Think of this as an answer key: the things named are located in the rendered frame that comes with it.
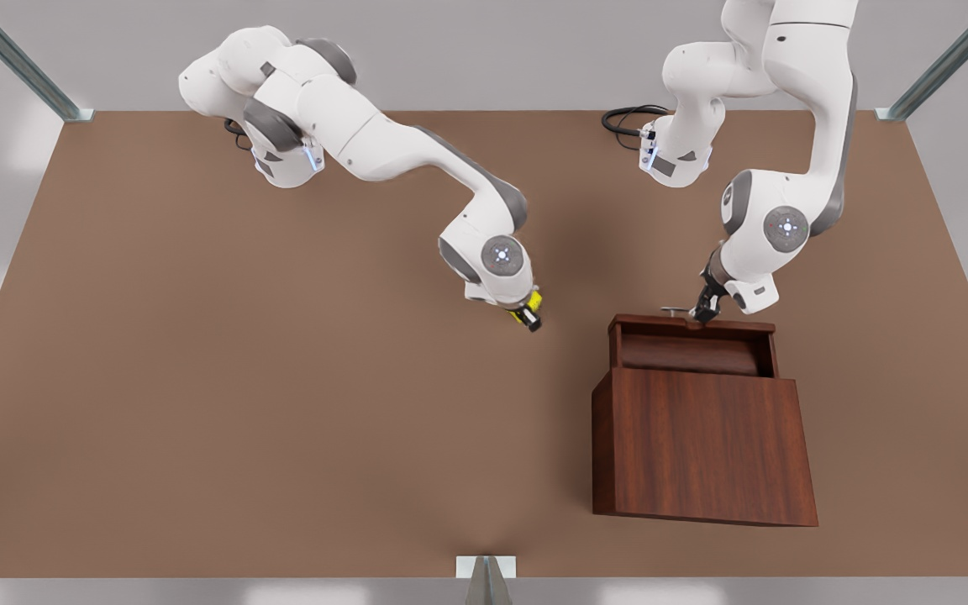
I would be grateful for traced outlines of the dark wooden cabinet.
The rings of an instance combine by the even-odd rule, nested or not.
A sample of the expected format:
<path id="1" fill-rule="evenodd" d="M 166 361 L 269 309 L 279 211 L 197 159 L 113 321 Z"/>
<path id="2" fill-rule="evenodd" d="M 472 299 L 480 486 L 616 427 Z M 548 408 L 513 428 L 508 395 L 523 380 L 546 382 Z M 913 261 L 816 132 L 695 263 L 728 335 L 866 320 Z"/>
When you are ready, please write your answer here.
<path id="1" fill-rule="evenodd" d="M 592 510 L 817 526 L 796 382 L 611 369 L 592 394 Z"/>

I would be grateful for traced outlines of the wooden drawer with silver handle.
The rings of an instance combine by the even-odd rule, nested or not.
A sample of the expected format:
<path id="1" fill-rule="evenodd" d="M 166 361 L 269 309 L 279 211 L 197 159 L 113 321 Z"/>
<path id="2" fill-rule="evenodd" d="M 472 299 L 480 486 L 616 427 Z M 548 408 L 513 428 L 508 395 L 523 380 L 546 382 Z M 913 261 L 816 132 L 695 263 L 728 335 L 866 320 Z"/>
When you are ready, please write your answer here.
<path id="1" fill-rule="evenodd" d="M 608 325 L 610 366 L 779 378 L 776 327 L 757 322 L 616 314 Z"/>

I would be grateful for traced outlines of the silver frame post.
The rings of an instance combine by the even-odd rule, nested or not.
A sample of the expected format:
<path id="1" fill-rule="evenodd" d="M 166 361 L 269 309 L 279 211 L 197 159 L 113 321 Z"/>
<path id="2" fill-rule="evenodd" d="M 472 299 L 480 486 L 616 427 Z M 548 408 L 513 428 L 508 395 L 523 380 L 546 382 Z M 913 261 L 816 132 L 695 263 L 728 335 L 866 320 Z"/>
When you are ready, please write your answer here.
<path id="1" fill-rule="evenodd" d="M 65 123 L 91 122 L 93 108 L 78 107 L 0 27 L 0 61 Z"/>
<path id="2" fill-rule="evenodd" d="M 513 605 L 507 580 L 516 578 L 514 555 L 458 555 L 455 577 L 469 581 L 465 605 Z"/>
<path id="3" fill-rule="evenodd" d="M 876 108 L 879 120 L 904 122 L 968 61 L 968 27 L 890 107 Z"/>

